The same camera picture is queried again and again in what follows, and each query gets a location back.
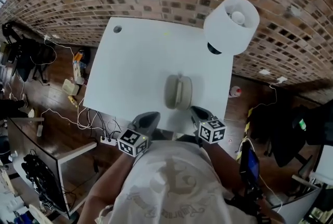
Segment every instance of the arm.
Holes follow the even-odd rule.
[[[245,188],[239,174],[239,164],[227,154],[217,143],[202,142],[213,168],[223,187],[239,192]]]
[[[245,185],[241,181],[239,164],[236,160],[229,156],[217,143],[208,144],[203,141],[202,144],[203,148],[208,153],[222,186],[242,193],[245,190]],[[260,212],[270,217],[272,223],[285,223],[283,218],[278,213],[271,210],[264,200],[258,200],[257,204],[261,207]]]
[[[134,157],[122,154],[98,179],[84,203],[78,224],[95,223],[100,211],[114,204],[134,161]]]

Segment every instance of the black fan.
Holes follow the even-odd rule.
[[[28,154],[24,157],[25,163],[22,168],[40,194],[41,200],[53,204],[58,210],[65,212],[66,205],[63,200],[61,189],[58,187],[52,171],[39,159],[37,155]]]

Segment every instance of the light bulb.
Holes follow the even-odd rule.
[[[245,22],[245,16],[239,11],[234,11],[231,14],[231,19],[238,25],[243,25]]]

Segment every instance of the white cable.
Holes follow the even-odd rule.
[[[275,194],[275,192],[273,192],[273,190],[266,184],[266,182],[264,181],[264,179],[261,177],[261,175],[259,174],[259,177],[260,177],[260,179],[264,182],[264,184],[266,185],[266,187],[274,194],[274,196],[276,197],[276,199],[278,199],[279,201],[280,201],[280,203],[281,203],[281,206],[280,206],[280,208],[278,209],[278,213],[280,212],[280,210],[281,210],[281,208],[282,208],[282,206],[283,206],[283,202],[282,202],[282,200]]]
[[[64,120],[69,121],[69,122],[72,123],[72,124],[76,124],[78,127],[79,127],[79,126],[83,126],[83,125],[81,125],[81,124],[78,124],[78,123],[75,123],[75,122],[71,121],[69,118],[66,118],[66,117],[61,116],[58,112],[56,112],[56,111],[54,111],[54,110],[52,110],[52,109],[47,109],[47,110],[45,110],[45,111],[41,114],[41,117],[42,117],[42,115],[43,115],[44,113],[46,113],[46,112],[48,112],[48,111],[52,111],[53,113],[57,113],[61,118],[63,118]],[[91,127],[91,125],[90,125],[90,126],[83,126],[83,127],[84,127],[84,129],[87,129],[87,128],[89,128],[89,129],[100,129],[100,130],[103,131],[103,133],[104,133],[104,135],[105,135],[105,131],[104,131],[104,129],[102,129],[102,128],[100,128],[100,127]]]
[[[97,218],[97,222],[98,224],[102,223],[102,214],[104,213],[105,210],[108,210],[110,207],[112,207],[112,205],[107,205],[106,207],[104,207],[98,214],[98,218]]]
[[[108,121],[108,123],[106,124],[106,129],[107,129],[109,132],[112,132],[112,130],[109,129],[109,122],[111,122],[111,121],[114,121],[114,128],[113,128],[113,130],[116,129],[116,120],[113,120],[112,117],[111,117],[111,119],[110,119],[110,120]]]
[[[8,82],[6,82],[5,83],[5,88],[4,88],[4,94],[5,94],[5,92],[6,92],[6,85],[8,85],[9,86],[9,88],[10,88],[10,93],[9,93],[9,97],[14,97],[15,99],[16,99],[16,101],[18,101],[18,99],[14,96],[14,94],[12,93],[12,89],[11,89],[11,86],[10,86],[10,84],[8,83]]]
[[[42,63],[42,64],[37,64],[37,63],[35,63],[35,62],[32,60],[32,58],[31,58],[31,56],[30,56],[30,59],[31,59],[31,61],[32,61],[33,64],[35,64],[35,65],[47,65],[47,64],[52,64],[53,62],[56,61],[56,59],[57,59],[57,53],[56,53],[56,51],[54,50],[54,48],[52,48],[51,46],[47,45],[47,44],[45,43],[45,39],[44,39],[44,45],[50,47],[50,48],[53,50],[53,52],[56,54],[56,57],[54,58],[54,60],[53,60],[52,62],[49,62],[49,63]]]
[[[22,91],[21,91],[21,94],[20,94],[20,100],[22,100],[22,94],[23,94],[23,90],[24,90],[24,81],[22,80],[23,82],[23,86],[22,86]]]
[[[59,45],[59,44],[57,44],[56,42],[53,42],[53,41],[52,41],[52,40],[50,40],[50,39],[46,39],[46,40],[49,40],[50,42],[52,42],[53,44],[56,44],[57,46],[64,47],[64,48],[69,48],[69,49],[71,50],[71,52],[72,52],[72,55],[73,55],[73,60],[74,60],[74,53],[73,53],[73,51],[72,51],[72,48],[71,48],[71,47],[65,47],[65,46]]]
[[[272,87],[271,84],[270,84],[270,88],[275,90],[275,102],[273,102],[273,103],[271,103],[271,104],[268,104],[268,105],[266,105],[266,104],[264,104],[264,103],[260,103],[260,104],[256,105],[254,108],[252,108],[252,110],[254,110],[256,107],[258,107],[258,106],[260,106],[260,105],[270,106],[270,105],[276,104],[276,102],[277,102],[276,89],[275,89],[274,87]]]
[[[250,144],[251,144],[251,146],[252,146],[252,149],[253,149],[253,151],[254,151],[254,153],[255,153],[255,149],[254,149],[254,146],[253,146],[253,144],[252,144],[252,142],[251,142],[251,140],[249,139],[249,138],[245,138],[243,141],[242,141],[242,143],[240,144],[240,146],[239,146],[239,150],[240,150],[240,147],[241,147],[241,145],[245,142],[245,141],[249,141],[250,142]],[[259,177],[260,177],[260,179],[264,182],[264,184],[266,185],[266,187],[274,194],[274,196],[276,197],[276,199],[278,199],[279,201],[280,201],[280,203],[281,203],[281,206],[280,206],[280,208],[279,208],[279,210],[277,211],[278,213],[279,213],[279,211],[281,210],[281,208],[282,208],[282,206],[283,206],[283,202],[282,202],[282,200],[275,194],[275,192],[273,192],[273,190],[267,185],[267,183],[264,181],[264,179],[261,177],[261,175],[259,174]]]
[[[81,124],[80,121],[79,121],[80,115],[81,115],[81,113],[82,113],[83,111],[85,111],[85,110],[87,109],[87,107],[86,107],[86,108],[84,108],[83,110],[81,110],[80,113],[79,113],[79,108],[80,108],[80,105],[81,105],[83,99],[84,99],[84,98],[82,98],[82,100],[80,101],[80,103],[79,103],[79,105],[78,105],[78,128],[79,128],[80,130],[85,130],[85,129],[91,128],[91,126],[93,125],[93,122],[94,122],[94,120],[95,120],[95,118],[96,118],[96,116],[97,116],[97,114],[98,114],[98,112],[96,112],[96,114],[95,114],[95,116],[93,117],[93,120],[92,120],[91,123],[90,123],[90,121],[89,121],[89,120],[90,120],[90,117],[89,117],[89,119],[88,119],[88,126],[84,126],[83,124]]]

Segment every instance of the lamp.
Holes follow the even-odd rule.
[[[204,21],[203,32],[213,54],[237,55],[248,47],[260,17],[247,0],[224,0]]]

